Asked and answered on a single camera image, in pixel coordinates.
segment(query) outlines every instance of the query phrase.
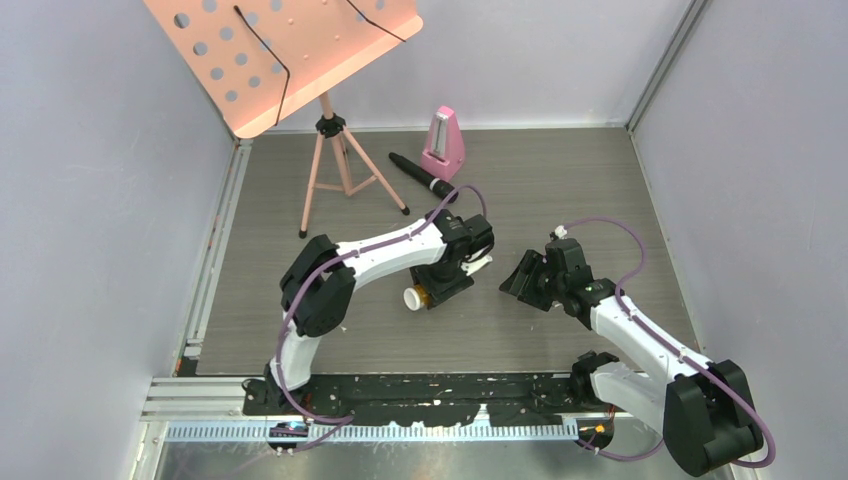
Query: tripod clamp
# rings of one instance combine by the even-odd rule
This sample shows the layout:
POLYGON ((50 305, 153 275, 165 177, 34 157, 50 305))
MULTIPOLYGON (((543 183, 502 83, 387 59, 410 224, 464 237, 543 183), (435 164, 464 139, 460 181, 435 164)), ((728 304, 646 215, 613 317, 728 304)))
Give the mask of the tripod clamp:
POLYGON ((324 138, 333 138, 336 135, 342 133, 344 130, 345 121, 344 118, 333 113, 333 118, 325 118, 323 115, 321 119, 315 123, 315 129, 318 130, 318 133, 324 135, 324 138))

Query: metal track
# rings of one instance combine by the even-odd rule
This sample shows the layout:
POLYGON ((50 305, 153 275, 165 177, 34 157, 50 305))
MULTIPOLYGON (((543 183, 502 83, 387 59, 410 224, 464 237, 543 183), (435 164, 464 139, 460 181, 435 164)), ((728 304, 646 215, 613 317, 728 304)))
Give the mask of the metal track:
MULTIPOLYGON (((332 426, 313 425, 308 440, 316 440, 332 430, 332 426)), ((487 419, 475 419, 462 427, 342 427, 325 442, 485 442, 523 440, 577 440, 577 420, 564 418, 562 425, 534 425, 524 427, 492 427, 487 419)))
MULTIPOLYGON (((277 420, 247 421, 184 421, 170 422, 165 434, 166 442, 279 442, 270 430, 277 420)), ((329 425, 312 425, 309 435, 292 442, 313 441, 332 430, 329 425)), ((562 425, 534 425, 517 427, 492 427, 486 418, 475 419, 471 424, 453 427, 424 427, 396 424, 383 427, 345 426, 324 442, 480 442, 480 441, 565 441, 577 440, 577 420, 563 419, 562 425)))

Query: pink metronome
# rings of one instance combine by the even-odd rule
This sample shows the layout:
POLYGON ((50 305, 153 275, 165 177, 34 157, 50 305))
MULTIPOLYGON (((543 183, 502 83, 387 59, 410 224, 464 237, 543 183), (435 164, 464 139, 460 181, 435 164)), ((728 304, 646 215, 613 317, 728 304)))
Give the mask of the pink metronome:
POLYGON ((456 113, 448 107, 439 107, 433 115, 427 143, 421 152, 421 168, 447 182, 464 162, 465 143, 456 113))

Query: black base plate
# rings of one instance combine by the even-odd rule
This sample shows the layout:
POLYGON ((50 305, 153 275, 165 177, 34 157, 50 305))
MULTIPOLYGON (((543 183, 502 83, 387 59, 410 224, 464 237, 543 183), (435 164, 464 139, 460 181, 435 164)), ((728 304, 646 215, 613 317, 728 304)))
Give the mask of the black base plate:
MULTIPOLYGON (((245 390, 246 416, 296 414, 287 403, 279 404, 281 392, 273 380, 249 380, 245 390)), ((492 426, 556 425, 562 423, 557 414, 609 408, 575 404, 568 377, 551 373, 313 375, 292 395, 316 415, 353 415, 354 425, 368 426, 392 421, 401 426, 466 425, 481 404, 486 404, 492 426)))

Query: white cap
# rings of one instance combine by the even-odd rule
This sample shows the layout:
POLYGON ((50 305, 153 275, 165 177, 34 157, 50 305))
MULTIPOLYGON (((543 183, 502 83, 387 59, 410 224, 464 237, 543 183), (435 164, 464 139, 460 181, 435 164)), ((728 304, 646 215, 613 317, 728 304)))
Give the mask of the white cap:
POLYGON ((421 296, 418 295, 418 291, 412 287, 403 291, 403 303, 406 304, 406 308, 413 312, 421 310, 421 307, 424 306, 424 303, 421 301, 421 296))

